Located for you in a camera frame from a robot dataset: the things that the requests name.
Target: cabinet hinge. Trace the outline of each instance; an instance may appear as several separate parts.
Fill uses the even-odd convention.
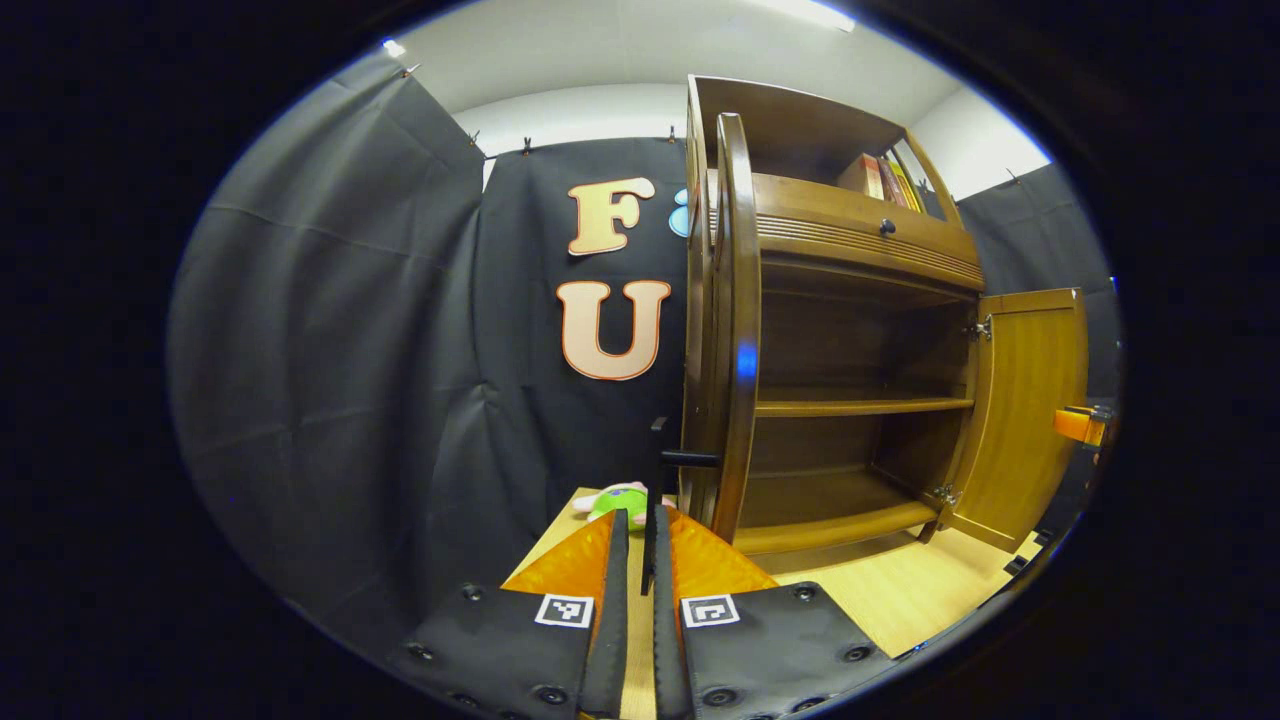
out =
[[[978,336],[991,340],[991,313],[987,314],[983,322],[969,325],[963,332],[969,336],[969,340],[978,340]]]
[[[954,489],[955,489],[955,484],[954,483],[947,483],[945,486],[938,486],[938,487],[928,491],[928,495],[931,495],[931,496],[941,500],[942,502],[950,505],[951,507],[955,507],[956,502],[960,501],[960,496],[964,495],[964,491],[960,491],[959,495],[951,495],[951,492]]]

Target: ceiling light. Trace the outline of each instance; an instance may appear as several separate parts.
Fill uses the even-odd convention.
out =
[[[751,0],[756,5],[765,5],[774,10],[781,10],[788,15],[806,19],[818,24],[840,28],[845,32],[854,31],[854,18],[813,0]]]
[[[392,58],[399,58],[404,54],[404,47],[389,37],[383,41],[383,47],[387,49],[387,54]]]

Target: stuffed toy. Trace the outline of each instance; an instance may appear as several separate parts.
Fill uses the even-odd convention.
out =
[[[605,512],[626,510],[627,529],[635,532],[644,529],[648,500],[649,491],[644,487],[644,483],[618,483],[602,489],[596,495],[589,495],[575,500],[573,510],[577,510],[579,512],[588,512],[588,521],[595,520]],[[668,507],[676,506],[675,502],[667,500],[666,497],[662,498],[662,503]]]

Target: table surface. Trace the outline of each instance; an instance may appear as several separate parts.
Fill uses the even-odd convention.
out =
[[[538,543],[511,573],[516,575],[586,524],[572,500],[599,492],[577,488]],[[819,583],[891,657],[964,619],[1009,582],[1005,565],[1015,555],[1030,560],[1041,546],[1032,533],[1016,553],[996,550],[959,530],[941,530],[928,544],[919,528],[823,550],[756,555],[780,584]],[[627,557],[627,666],[623,720],[657,717],[653,691],[653,598],[640,594],[644,534],[631,533]]]

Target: wooden cabinet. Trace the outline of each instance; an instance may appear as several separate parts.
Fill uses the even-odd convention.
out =
[[[941,217],[835,183],[905,143]],[[925,525],[1014,551],[1084,400],[1075,290],[983,296],[972,237],[905,129],[785,88],[690,78],[678,503],[746,553]]]

